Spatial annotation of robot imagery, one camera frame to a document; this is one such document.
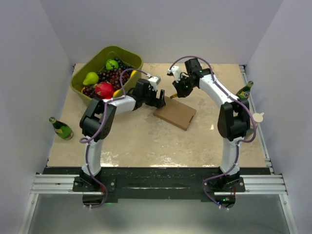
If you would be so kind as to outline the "brown cardboard express box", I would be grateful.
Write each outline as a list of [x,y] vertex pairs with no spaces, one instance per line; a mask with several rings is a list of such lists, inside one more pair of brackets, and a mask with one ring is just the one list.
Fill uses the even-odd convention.
[[154,111],[154,116],[186,131],[196,114],[196,109],[167,96],[165,96],[165,103],[164,107]]

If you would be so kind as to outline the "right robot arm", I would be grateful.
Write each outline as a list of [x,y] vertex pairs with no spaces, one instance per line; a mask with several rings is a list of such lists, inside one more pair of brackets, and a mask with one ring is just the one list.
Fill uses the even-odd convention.
[[187,57],[186,72],[172,64],[167,74],[174,77],[173,86],[178,98],[187,97],[195,87],[204,91],[220,108],[217,129],[223,138],[223,155],[219,175],[205,179],[204,184],[214,183],[214,187],[227,192],[240,178],[238,165],[241,143],[250,128],[251,113],[247,100],[232,94],[216,77],[212,67],[204,69],[197,57]]

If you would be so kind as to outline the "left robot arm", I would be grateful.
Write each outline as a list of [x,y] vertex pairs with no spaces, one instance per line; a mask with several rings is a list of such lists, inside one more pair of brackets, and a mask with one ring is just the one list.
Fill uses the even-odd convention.
[[165,91],[160,90],[159,98],[156,97],[160,82],[161,78],[157,76],[149,79],[140,78],[135,87],[121,97],[111,99],[95,97],[89,103],[79,123],[83,134],[79,142],[85,144],[85,163],[79,177],[89,191],[96,191],[103,185],[98,176],[101,172],[101,149],[104,139],[111,130],[114,117],[137,110],[143,104],[158,109],[164,107]]

